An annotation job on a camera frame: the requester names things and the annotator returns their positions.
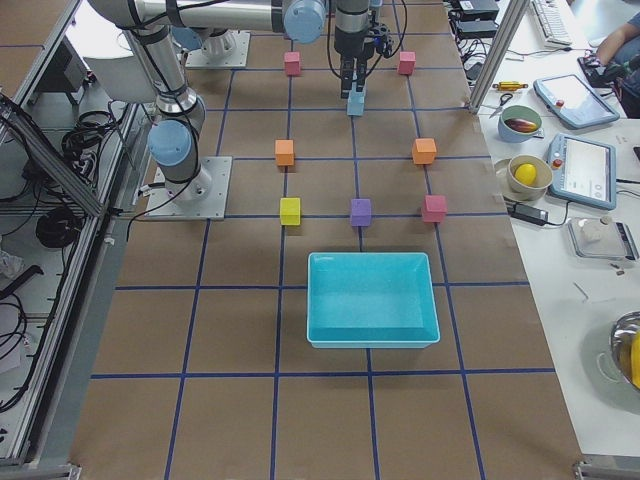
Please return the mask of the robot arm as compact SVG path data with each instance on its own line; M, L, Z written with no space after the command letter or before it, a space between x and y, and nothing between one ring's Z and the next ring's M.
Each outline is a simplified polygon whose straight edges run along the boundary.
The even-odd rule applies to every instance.
M183 202L205 194L213 181L202 172L198 154L205 107L187 84L170 29L272 31L307 44L320 36L326 17L324 1L92 1L90 5L125 33L156 92L161 122L181 123L191 141L174 172L160 167L168 196Z
M335 2L334 50L340 56L340 96L347 99L356 81L361 91L366 81L366 68L371 55L365 46L370 30L367 0L337 0Z

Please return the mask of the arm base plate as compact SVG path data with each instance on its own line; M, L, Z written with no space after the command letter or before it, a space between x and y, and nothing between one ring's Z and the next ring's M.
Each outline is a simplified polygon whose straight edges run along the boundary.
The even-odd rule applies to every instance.
M150 191L145 217L169 221L223 220L232 164L231 156L201 157L200 173L185 191L180 185L167 183L157 167L154 181L164 186Z
M200 47L188 53L187 69L245 68L250 43L248 31L215 31Z

